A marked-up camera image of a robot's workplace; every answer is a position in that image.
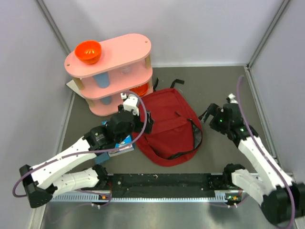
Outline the blue illustrated book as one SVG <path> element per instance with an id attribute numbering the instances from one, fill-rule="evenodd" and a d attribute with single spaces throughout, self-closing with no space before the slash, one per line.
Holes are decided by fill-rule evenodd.
<path id="1" fill-rule="evenodd" d="M 132 138 L 130 135 L 128 135 L 121 143 L 115 145 L 115 148 L 117 150 L 109 152 L 108 155 L 110 157 L 114 157 L 114 156 L 118 156 L 118 155 L 130 152 L 130 151 L 133 151 L 134 146 L 133 146 L 133 144 L 131 144 L 131 142 L 132 142 Z"/>

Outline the red backpack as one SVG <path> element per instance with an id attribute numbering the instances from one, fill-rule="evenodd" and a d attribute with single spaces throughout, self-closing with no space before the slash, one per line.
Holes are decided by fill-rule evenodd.
<path id="1" fill-rule="evenodd" d="M 192 159 L 203 141 L 203 131 L 195 111 L 187 103 L 175 84 L 184 84 L 176 79 L 169 88 L 161 89 L 142 98 L 151 113 L 152 131 L 139 135 L 133 133 L 139 150 L 153 163 L 172 167 Z"/>

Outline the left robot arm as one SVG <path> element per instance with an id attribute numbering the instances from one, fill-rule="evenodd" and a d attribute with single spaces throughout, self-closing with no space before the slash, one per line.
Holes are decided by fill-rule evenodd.
<path id="1" fill-rule="evenodd" d="M 100 165 L 81 172 L 70 171 L 97 156 L 107 156 L 133 132 L 149 134 L 153 119 L 149 111 L 145 114 L 147 121 L 141 122 L 139 115 L 120 110 L 108 122 L 92 128 L 57 156 L 36 166 L 22 166 L 19 171 L 24 178 L 22 184 L 30 207 L 41 207 L 54 197 L 77 189 L 105 188 L 108 184 L 108 174 Z"/>

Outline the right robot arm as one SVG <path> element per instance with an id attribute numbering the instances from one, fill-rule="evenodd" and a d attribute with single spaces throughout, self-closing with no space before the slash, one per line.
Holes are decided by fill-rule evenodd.
<path id="1" fill-rule="evenodd" d="M 285 173 L 264 147 L 256 130 L 247 125 L 237 102 L 222 107 L 212 103 L 199 117 L 209 126 L 226 135 L 246 156 L 258 174 L 255 178 L 241 165 L 228 164 L 222 177 L 223 185 L 232 189 L 240 187 L 252 197 L 273 225 L 305 215 L 305 185 L 296 183 Z"/>

